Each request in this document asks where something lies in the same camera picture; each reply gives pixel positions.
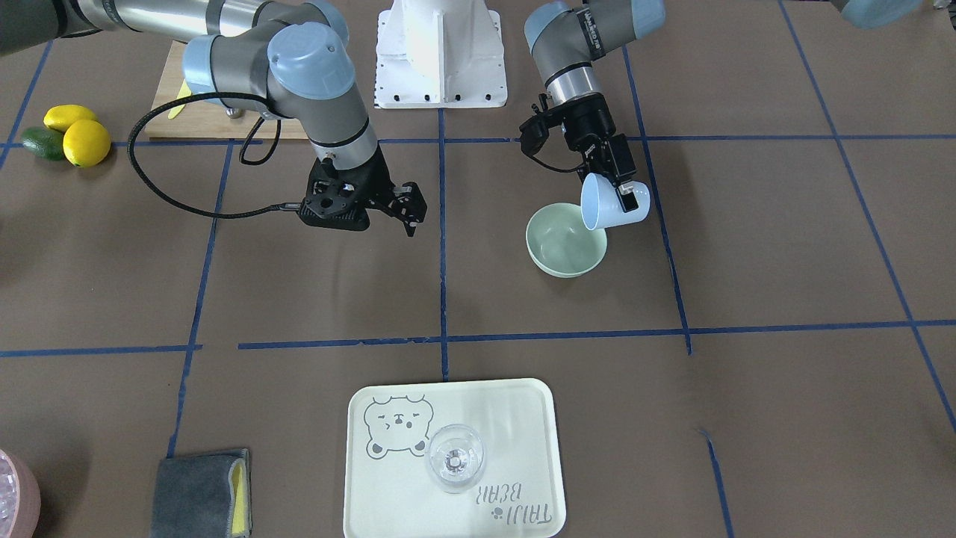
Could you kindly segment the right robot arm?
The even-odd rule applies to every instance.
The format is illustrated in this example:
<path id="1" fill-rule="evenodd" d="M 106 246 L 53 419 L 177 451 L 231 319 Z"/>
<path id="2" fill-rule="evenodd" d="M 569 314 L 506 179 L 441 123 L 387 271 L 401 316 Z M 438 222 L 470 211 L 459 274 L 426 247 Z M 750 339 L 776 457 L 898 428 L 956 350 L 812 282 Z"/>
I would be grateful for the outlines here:
<path id="1" fill-rule="evenodd" d="M 419 186 L 391 180 L 348 55 L 347 23 L 330 2 L 4 1 L 1 13 L 3 55 L 100 31 L 164 35 L 185 45 L 191 94 L 177 105 L 209 101 L 296 120 L 315 152 L 303 199 L 212 218 L 290 211 L 311 227 L 361 232 L 369 211 L 379 211 L 409 236 L 426 219 Z"/>

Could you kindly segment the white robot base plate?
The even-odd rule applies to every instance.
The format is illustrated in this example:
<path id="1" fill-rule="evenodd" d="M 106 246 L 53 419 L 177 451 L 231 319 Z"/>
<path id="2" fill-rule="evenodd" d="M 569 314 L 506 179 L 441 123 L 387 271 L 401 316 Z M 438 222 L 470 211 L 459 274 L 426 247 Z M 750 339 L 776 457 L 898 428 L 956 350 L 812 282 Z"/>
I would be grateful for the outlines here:
<path id="1" fill-rule="evenodd" d="M 395 1 L 376 22 L 380 109 L 497 108 L 508 102 L 501 17 L 485 1 Z"/>

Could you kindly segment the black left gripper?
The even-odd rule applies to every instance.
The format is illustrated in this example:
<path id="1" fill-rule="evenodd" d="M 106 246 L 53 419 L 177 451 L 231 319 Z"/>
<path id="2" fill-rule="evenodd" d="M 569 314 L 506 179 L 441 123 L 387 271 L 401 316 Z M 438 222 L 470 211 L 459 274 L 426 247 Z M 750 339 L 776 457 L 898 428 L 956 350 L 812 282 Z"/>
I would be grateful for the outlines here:
<path id="1" fill-rule="evenodd" d="M 547 94 L 537 96 L 530 106 L 533 115 L 519 126 L 521 152 L 541 167 L 554 173 L 577 173 L 581 184 L 590 174 L 608 178 L 615 189 L 622 211 L 635 211 L 639 202 L 634 194 L 636 166 L 628 140 L 617 134 L 604 96 L 600 93 L 578 96 L 569 102 L 550 107 Z M 559 168 L 537 159 L 553 127 L 563 127 L 564 139 L 571 151 L 583 157 L 573 168 Z"/>

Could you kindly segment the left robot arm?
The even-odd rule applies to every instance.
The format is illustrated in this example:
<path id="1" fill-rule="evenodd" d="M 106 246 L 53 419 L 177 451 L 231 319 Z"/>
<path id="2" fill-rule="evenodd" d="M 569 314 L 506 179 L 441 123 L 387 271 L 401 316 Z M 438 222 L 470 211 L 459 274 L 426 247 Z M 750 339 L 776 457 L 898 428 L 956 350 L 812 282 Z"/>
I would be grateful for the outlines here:
<path id="1" fill-rule="evenodd" d="M 665 20 L 662 1 L 585 1 L 579 7 L 557 1 L 543 4 L 525 22 L 545 91 L 519 127 L 521 151 L 536 159 L 552 129 L 562 129 L 565 143 L 582 160 L 573 173 L 583 181 L 580 207 L 589 229 L 640 221 L 650 205 L 595 75 L 595 61 L 648 37 Z"/>

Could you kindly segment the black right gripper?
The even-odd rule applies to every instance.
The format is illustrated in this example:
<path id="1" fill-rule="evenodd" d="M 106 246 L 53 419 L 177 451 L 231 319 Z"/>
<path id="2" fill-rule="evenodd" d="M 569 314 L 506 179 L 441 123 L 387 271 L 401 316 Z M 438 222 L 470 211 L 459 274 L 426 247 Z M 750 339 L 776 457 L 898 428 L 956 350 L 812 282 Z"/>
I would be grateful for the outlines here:
<path id="1" fill-rule="evenodd" d="M 335 168 L 331 158 L 317 158 L 297 217 L 311 227 L 361 232 L 371 225 L 368 212 L 381 211 L 402 222 L 406 235 L 413 238 L 427 209 L 417 182 L 395 187 L 385 156 L 376 149 L 367 162 L 348 170 Z"/>

